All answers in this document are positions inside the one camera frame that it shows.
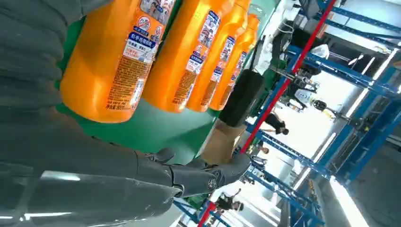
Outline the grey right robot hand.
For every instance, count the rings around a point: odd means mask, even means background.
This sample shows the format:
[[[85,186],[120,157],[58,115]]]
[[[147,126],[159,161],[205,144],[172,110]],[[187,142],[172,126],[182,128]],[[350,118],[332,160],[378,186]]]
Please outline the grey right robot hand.
[[[0,110],[3,227],[119,227],[166,213],[177,197],[238,180],[250,158],[192,167],[86,135],[53,108]]]

